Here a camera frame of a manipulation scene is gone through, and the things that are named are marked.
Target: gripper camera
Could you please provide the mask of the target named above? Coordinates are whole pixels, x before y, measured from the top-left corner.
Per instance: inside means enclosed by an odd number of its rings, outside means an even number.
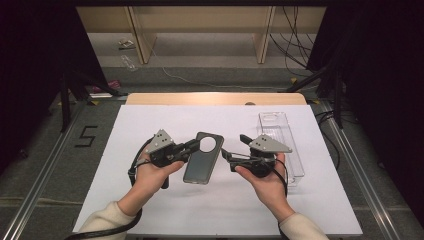
[[[141,151],[143,151],[150,156],[150,161],[146,159],[138,159]],[[128,171],[130,176],[131,184],[135,183],[136,169],[138,166],[145,163],[152,163],[156,167],[165,167],[170,165],[175,161],[187,162],[190,155],[200,149],[200,141],[192,139],[186,143],[176,144],[174,140],[169,136],[165,130],[160,129],[153,138],[146,141],[146,143],[141,147],[137,156],[135,157],[133,164]],[[162,185],[162,189],[169,187],[169,177],[166,178],[165,182]]]
[[[235,172],[236,166],[242,166],[247,168],[258,178],[268,176],[272,169],[274,169],[276,153],[292,152],[292,149],[266,134],[259,135],[254,140],[244,134],[240,134],[240,141],[250,147],[250,155],[232,153],[225,149],[221,149],[222,157],[230,164],[232,172]]]

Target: clear plastic tray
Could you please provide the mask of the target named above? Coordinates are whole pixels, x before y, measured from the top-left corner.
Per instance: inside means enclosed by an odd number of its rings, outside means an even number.
[[[286,114],[284,112],[259,113],[257,132],[258,135],[266,134],[293,150],[291,153],[285,153],[288,172],[288,186],[297,186],[302,177],[305,176],[305,172],[299,158]]]

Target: sleeve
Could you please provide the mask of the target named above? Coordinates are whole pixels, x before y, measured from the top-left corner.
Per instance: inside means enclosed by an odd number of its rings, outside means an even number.
[[[135,217],[125,215],[118,207],[117,202],[109,203],[105,209],[92,213],[84,222],[79,232],[90,232],[112,229],[130,223]],[[123,240],[126,232],[93,239]]]
[[[328,239],[324,232],[309,218],[295,213],[279,224],[280,230],[291,240]]]

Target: hand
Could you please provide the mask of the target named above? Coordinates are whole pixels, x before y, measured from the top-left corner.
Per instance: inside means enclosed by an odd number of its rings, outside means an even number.
[[[284,153],[277,153],[276,158],[283,163],[285,162]],[[287,202],[283,183],[274,172],[271,172],[264,178],[258,178],[242,166],[237,166],[235,169],[244,179],[252,184],[259,200],[274,214],[278,222],[284,221],[287,217],[295,213]],[[276,161],[274,169],[281,176],[285,176],[284,166],[279,161]]]
[[[144,150],[139,159],[144,158],[150,161],[150,156]],[[183,165],[184,162],[182,161],[175,161],[163,168],[158,168],[151,163],[140,165],[137,168],[134,186],[118,201],[121,211],[128,216],[135,216],[147,201],[159,191],[165,179],[182,168]]]

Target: white table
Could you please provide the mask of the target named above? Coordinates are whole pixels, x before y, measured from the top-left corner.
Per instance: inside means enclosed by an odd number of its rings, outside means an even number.
[[[289,188],[292,207],[311,218],[329,236],[356,236],[362,231],[334,168],[314,115],[307,105],[170,106],[125,105],[113,131],[76,222],[77,231],[94,211],[119,200],[130,188],[127,170],[140,146],[159,129],[176,143],[197,132],[224,136],[223,147],[248,153],[239,134],[257,136],[259,112],[285,112],[305,176]],[[170,176],[143,208],[141,221],[129,234],[157,237],[273,237],[277,222],[257,199],[250,184],[220,156],[208,185],[184,183],[185,167]]]

